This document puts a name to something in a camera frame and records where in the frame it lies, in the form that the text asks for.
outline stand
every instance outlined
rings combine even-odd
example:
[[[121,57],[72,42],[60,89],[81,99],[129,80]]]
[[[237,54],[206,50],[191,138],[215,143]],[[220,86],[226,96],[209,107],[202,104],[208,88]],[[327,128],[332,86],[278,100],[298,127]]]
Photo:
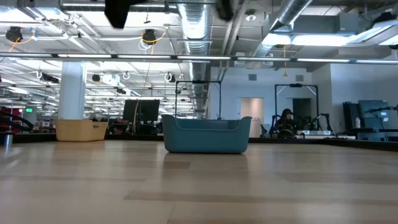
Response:
[[[307,87],[317,98],[317,115],[319,114],[319,96],[318,96],[318,85],[303,85],[301,83],[296,83],[296,84],[275,84],[275,117],[278,116],[278,94],[282,92],[283,89],[281,89],[279,92],[277,91],[278,86],[283,86],[283,89],[286,88],[287,86],[291,88],[302,88],[303,86]]]
[[[192,84],[209,84],[210,83],[217,83],[220,86],[220,101],[219,101],[219,109],[218,109],[218,114],[219,114],[219,119],[221,119],[221,82],[220,81],[176,81],[175,82],[175,114],[174,116],[177,118],[177,95],[178,95],[178,84],[179,83],[192,83]]]

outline yellow cable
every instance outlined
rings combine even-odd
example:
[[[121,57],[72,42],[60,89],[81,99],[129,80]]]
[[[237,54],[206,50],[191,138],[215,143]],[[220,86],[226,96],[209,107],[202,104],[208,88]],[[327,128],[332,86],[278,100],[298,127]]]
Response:
[[[154,51],[155,51],[155,44],[152,46],[152,52],[151,52],[150,54],[153,55],[153,54],[154,54]],[[133,124],[132,124],[132,132],[131,132],[131,133],[133,133],[133,131],[136,130],[136,118],[137,118],[138,104],[139,104],[139,101],[141,100],[142,95],[144,94],[145,85],[146,85],[147,80],[148,80],[148,74],[149,74],[149,69],[150,69],[150,63],[151,63],[151,62],[149,62],[149,65],[148,65],[148,71],[147,71],[147,75],[145,76],[145,82],[144,82],[144,86],[142,87],[141,95],[140,95],[139,98],[138,98],[138,101],[137,101],[137,104],[136,104],[136,109],[134,110],[134,122],[133,122]]]
[[[286,58],[286,45],[284,45],[284,58]],[[284,73],[284,76],[288,77],[289,75],[286,72],[286,67],[287,67],[287,62],[285,62],[285,73]]]
[[[17,45],[19,39],[20,39],[20,38],[18,37],[18,39],[15,41],[14,45],[12,45],[11,49],[10,49],[8,52],[12,52],[12,50],[14,49],[14,47]]]

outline tan storage box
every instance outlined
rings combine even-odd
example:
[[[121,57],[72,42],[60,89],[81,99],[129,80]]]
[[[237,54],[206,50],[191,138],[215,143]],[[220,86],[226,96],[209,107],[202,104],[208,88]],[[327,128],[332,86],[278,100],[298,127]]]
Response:
[[[108,122],[93,122],[90,120],[58,119],[55,129],[58,141],[98,141],[105,138]]]

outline white column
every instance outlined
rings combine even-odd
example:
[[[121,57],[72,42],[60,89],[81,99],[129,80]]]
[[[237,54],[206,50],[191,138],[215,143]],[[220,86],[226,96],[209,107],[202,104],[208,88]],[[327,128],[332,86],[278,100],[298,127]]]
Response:
[[[86,77],[84,62],[62,63],[59,119],[83,119]]]

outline red object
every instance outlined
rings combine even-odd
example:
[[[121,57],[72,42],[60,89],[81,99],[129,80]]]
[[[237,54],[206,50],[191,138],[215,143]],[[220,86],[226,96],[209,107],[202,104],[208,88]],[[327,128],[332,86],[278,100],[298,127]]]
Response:
[[[1,111],[2,112],[5,112],[5,113],[11,113],[11,108],[3,108],[3,109],[1,109]],[[19,112],[19,109],[17,109],[17,108],[13,108],[12,109],[12,115],[14,115],[14,116],[20,116],[21,115],[21,112]],[[6,124],[6,123],[0,123],[0,132],[6,132],[6,131],[8,131],[8,130],[10,130],[10,128],[9,128],[9,125],[8,124]],[[19,133],[19,129],[17,129],[17,128],[11,128],[11,131],[13,132],[13,133]]]

